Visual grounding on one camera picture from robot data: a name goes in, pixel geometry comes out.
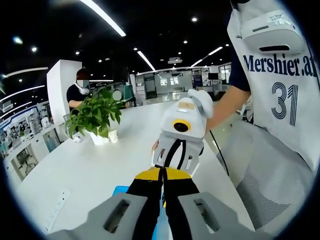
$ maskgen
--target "green leaves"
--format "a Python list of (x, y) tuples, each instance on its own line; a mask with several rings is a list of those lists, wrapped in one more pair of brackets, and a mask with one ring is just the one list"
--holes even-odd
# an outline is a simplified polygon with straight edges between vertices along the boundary
[(123, 106), (123, 102), (114, 100), (112, 93), (105, 88), (97, 93), (92, 98), (86, 97), (77, 109), (78, 115), (72, 114), (70, 119), (66, 121), (66, 128), (69, 127), (71, 138), (76, 128), (82, 135), (84, 135), (83, 130), (85, 129), (95, 135), (107, 138), (110, 119), (120, 124), (121, 111), (119, 108)]

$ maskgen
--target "potted plant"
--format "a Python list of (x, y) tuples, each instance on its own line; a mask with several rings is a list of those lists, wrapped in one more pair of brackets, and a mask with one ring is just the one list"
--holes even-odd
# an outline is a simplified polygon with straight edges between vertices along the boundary
[(95, 145), (102, 145), (109, 141), (110, 119), (120, 124), (121, 112), (123, 106), (121, 101), (114, 100), (112, 93), (102, 88), (92, 97), (86, 97), (82, 104), (76, 109), (78, 115), (70, 113), (70, 119), (66, 121), (66, 127), (69, 127), (70, 138), (73, 137), (77, 129), (82, 135), (84, 130), (90, 133)]

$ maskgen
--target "person's arm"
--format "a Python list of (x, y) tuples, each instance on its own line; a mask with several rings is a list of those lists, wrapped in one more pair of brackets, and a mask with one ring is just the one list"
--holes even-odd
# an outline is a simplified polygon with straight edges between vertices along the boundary
[(206, 122), (206, 133), (239, 110), (251, 95), (250, 85), (236, 50), (232, 45), (230, 47), (232, 60), (229, 84), (231, 86), (213, 107), (213, 117)]
[(251, 93), (230, 86), (219, 102), (213, 107), (213, 117), (206, 121), (205, 132), (222, 123), (246, 103)]
[(75, 100), (71, 100), (69, 101), (69, 107), (70, 108), (77, 108), (81, 105), (82, 101), (75, 101)]

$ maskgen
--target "black shirt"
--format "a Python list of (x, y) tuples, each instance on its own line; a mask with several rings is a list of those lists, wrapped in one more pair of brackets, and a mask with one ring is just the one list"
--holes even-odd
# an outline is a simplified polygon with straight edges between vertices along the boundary
[[(85, 100), (85, 98), (87, 97), (88, 95), (84, 95), (84, 94), (81, 94), (80, 91), (79, 91), (79, 88), (77, 88), (76, 85), (71, 85), (69, 88), (68, 88), (68, 91), (66, 91), (66, 100), (68, 101), (68, 104), (71, 100), (73, 101), (83, 101)], [(79, 111), (76, 111), (74, 110), (72, 113), (77, 115)]]

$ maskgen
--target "black ceiling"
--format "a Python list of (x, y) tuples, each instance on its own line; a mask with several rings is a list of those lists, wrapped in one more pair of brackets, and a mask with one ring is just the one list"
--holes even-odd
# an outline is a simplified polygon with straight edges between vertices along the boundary
[[(57, 60), (65, 59), (81, 61), (95, 76), (106, 75), (105, 79), (110, 79), (114, 60), (127, 66), (130, 72), (151, 70), (133, 50), (135, 47), (155, 69), (165, 69), (172, 67), (167, 61), (179, 56), (178, 52), (182, 53), (183, 62), (176, 67), (186, 67), (230, 43), (224, 21), (231, 9), (228, 0), (198, 0), (196, 4), (185, 0), (94, 0), (122, 28), (125, 37), (79, 0), (3, 2), (2, 11), (7, 14), (2, 13), (0, 19), (6, 23), (2, 24), (0, 74), (50, 68)], [(19, 36), (23, 44), (15, 44), (14, 36)], [(37, 47), (37, 52), (31, 51), (32, 46)], [(230, 50), (224, 47), (201, 65), (220, 65), (230, 60)], [(2, 79), (5, 94), (1, 92), (0, 99), (46, 84), (46, 73), (47, 70), (42, 70)], [(47, 99), (46, 87), (38, 91)], [(23, 104), (33, 94), (33, 91), (18, 94), (12, 102)]]

